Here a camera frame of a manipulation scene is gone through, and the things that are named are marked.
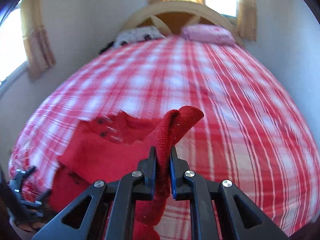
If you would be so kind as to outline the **red knitted sweater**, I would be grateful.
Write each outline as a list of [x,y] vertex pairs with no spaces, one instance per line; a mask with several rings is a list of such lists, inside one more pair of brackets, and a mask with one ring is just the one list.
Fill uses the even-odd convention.
[[133,239],[159,239],[154,230],[170,195],[170,151],[204,114],[193,106],[168,111],[163,118],[139,119],[124,111],[80,121],[54,176],[49,205],[59,212],[97,180],[110,183],[135,170],[155,147],[156,190],[152,201],[138,201]]

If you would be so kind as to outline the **red white plaid bedspread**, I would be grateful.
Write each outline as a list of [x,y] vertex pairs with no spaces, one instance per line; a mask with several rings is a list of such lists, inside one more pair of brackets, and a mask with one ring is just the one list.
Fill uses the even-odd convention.
[[[240,46],[179,36],[110,49],[85,64],[27,121],[9,160],[9,175],[36,166],[23,196],[52,189],[80,121],[124,111],[163,118],[193,106],[204,114],[174,145],[206,179],[231,180],[286,234],[319,213],[319,152],[288,92]],[[186,202],[167,198],[154,226],[159,239],[189,239]]]

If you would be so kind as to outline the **beige curtain left window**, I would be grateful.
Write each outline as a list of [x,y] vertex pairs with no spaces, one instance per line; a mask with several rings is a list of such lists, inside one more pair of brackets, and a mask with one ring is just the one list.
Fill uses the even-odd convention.
[[21,1],[22,37],[30,79],[39,78],[56,64],[42,18],[41,0]]

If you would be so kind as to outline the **beige curtain window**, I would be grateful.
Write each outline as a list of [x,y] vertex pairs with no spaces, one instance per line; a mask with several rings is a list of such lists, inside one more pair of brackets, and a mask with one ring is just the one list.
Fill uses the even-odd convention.
[[56,64],[42,18],[41,0],[21,1],[22,37],[30,79],[39,78]]
[[239,0],[236,31],[243,39],[257,40],[256,0]]

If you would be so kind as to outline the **black object beside pillow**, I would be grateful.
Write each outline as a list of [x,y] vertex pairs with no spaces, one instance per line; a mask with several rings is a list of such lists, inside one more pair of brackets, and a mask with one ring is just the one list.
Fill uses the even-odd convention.
[[104,46],[103,48],[101,48],[101,49],[99,50],[98,54],[100,55],[100,54],[104,53],[104,52],[107,51],[108,49],[112,48],[113,45],[114,45],[114,41],[109,42],[106,46]]

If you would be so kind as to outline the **white pillow with black dots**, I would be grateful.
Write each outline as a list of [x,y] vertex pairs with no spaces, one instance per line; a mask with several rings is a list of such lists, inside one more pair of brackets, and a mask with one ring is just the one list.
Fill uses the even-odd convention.
[[122,31],[116,36],[114,39],[113,48],[122,47],[131,43],[157,40],[162,38],[165,38],[165,36],[162,35],[155,26],[129,29]]

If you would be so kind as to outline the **pink pillow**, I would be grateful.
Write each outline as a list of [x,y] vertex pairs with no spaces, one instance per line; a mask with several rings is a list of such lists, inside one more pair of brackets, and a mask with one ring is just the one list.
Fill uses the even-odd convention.
[[189,41],[234,46],[235,39],[230,31],[210,24],[193,24],[181,29],[181,36]]

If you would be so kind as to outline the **beige curtain right window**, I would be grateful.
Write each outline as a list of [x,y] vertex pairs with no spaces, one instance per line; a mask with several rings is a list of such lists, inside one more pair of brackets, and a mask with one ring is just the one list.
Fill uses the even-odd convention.
[[236,31],[243,39],[257,40],[256,0],[239,0]]

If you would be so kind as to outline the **cream wooden headboard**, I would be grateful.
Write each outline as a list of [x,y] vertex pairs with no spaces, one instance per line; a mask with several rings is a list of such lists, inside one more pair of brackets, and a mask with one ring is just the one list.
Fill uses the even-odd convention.
[[153,25],[164,36],[179,34],[181,28],[193,24],[212,24],[227,29],[241,47],[242,38],[236,28],[220,13],[204,4],[188,1],[157,2],[134,12],[120,28],[120,31]]

